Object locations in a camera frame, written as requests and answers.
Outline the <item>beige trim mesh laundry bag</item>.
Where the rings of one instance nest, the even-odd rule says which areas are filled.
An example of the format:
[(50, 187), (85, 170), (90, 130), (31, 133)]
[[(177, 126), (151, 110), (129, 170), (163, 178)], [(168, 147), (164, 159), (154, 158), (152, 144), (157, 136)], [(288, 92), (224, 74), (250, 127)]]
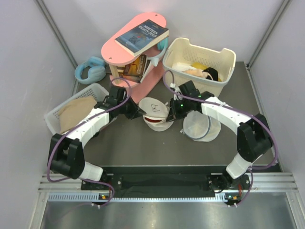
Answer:
[(139, 107), (146, 112), (144, 116), (148, 117), (158, 117), (158, 118), (164, 118), (164, 123), (154, 124), (154, 123), (148, 123), (144, 120), (144, 122), (154, 131), (162, 132), (167, 129), (169, 129), (173, 125), (173, 121), (167, 122), (166, 119), (168, 117), (170, 108), (168, 106), (168, 103), (163, 103), (157, 99), (151, 98), (151, 97), (145, 97), (139, 102)]

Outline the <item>red bra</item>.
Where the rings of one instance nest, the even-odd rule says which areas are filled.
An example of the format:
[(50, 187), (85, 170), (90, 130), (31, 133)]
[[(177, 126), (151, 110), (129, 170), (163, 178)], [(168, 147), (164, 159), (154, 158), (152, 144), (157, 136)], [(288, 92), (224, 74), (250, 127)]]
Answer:
[(159, 123), (164, 123), (165, 122), (164, 118), (148, 117), (148, 116), (144, 116), (143, 118), (148, 123), (159, 124)]

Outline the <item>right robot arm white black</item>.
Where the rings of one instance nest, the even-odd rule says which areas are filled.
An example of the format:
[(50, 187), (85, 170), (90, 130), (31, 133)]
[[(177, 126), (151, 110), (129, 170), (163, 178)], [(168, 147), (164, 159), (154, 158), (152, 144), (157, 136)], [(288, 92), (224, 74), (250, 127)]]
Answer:
[(167, 121), (185, 118), (195, 111), (215, 119), (237, 136), (237, 154), (220, 178), (210, 182), (211, 188), (220, 191), (235, 188), (240, 183), (240, 177), (274, 145), (262, 114), (250, 115), (236, 110), (208, 91), (199, 92), (192, 81), (180, 86), (171, 83), (168, 89), (174, 93), (174, 98), (170, 100)]

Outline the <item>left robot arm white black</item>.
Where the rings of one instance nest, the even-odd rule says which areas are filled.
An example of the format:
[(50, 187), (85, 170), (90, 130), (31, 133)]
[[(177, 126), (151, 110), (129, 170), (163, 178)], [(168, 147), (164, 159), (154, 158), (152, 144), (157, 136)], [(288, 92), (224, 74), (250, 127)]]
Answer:
[(64, 175), (61, 180), (86, 179), (97, 189), (103, 189), (108, 184), (108, 178), (103, 175), (103, 169), (85, 161), (83, 149), (102, 128), (107, 126), (119, 115), (135, 119), (146, 114), (131, 98), (124, 87), (112, 86), (103, 101), (98, 102), (82, 121), (64, 134), (55, 134), (51, 138), (49, 158), (47, 163), (47, 179), (50, 172)]

